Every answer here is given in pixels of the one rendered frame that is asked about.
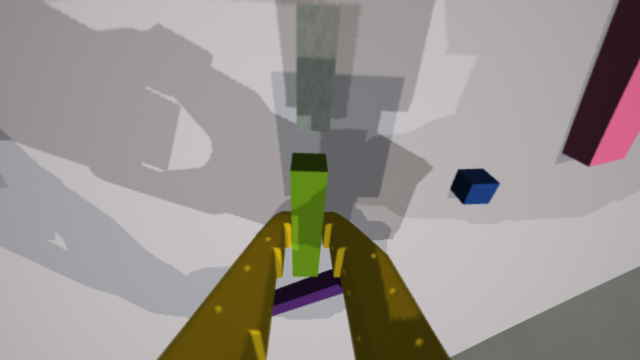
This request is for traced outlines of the purple rod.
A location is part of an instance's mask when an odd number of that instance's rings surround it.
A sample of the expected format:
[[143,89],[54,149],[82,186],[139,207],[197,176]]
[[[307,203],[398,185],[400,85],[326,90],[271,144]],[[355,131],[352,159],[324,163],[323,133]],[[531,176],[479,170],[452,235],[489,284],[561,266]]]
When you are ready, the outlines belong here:
[[342,294],[340,277],[333,270],[322,272],[318,277],[308,277],[275,290],[272,316]]

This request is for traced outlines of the grey rod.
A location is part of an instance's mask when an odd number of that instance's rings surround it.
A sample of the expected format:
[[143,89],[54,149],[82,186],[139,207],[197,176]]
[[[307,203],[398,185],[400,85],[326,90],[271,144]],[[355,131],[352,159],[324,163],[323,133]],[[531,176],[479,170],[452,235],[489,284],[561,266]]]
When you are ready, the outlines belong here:
[[296,3],[296,130],[330,130],[340,12]]

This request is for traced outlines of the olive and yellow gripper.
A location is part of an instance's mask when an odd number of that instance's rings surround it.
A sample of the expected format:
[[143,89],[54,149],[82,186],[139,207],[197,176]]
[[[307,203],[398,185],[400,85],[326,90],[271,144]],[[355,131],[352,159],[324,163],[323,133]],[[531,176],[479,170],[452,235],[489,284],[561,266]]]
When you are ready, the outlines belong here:
[[[381,248],[335,212],[324,212],[322,240],[341,279],[355,360],[451,360]],[[267,360],[276,279],[291,246],[291,211],[282,211],[157,360]]]

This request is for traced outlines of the small blue cube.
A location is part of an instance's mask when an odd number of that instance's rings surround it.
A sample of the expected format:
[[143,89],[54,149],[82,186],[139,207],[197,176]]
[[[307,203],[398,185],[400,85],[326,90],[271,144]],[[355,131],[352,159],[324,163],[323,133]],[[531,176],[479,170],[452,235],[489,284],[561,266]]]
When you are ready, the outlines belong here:
[[463,205],[489,204],[499,185],[484,169],[458,169],[450,189]]

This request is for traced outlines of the pink rod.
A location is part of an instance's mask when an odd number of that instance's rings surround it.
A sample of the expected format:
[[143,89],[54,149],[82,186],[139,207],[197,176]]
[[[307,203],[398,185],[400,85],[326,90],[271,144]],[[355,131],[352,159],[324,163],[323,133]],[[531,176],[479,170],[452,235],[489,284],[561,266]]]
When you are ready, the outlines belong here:
[[619,0],[563,154],[590,167],[624,159],[640,131],[640,0]]

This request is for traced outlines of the lime green rod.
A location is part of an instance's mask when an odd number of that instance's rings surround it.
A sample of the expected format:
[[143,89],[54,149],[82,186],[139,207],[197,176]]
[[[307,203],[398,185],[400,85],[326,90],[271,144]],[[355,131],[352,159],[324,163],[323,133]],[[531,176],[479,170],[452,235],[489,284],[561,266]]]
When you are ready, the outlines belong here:
[[293,277],[318,277],[327,177],[326,154],[292,153]]

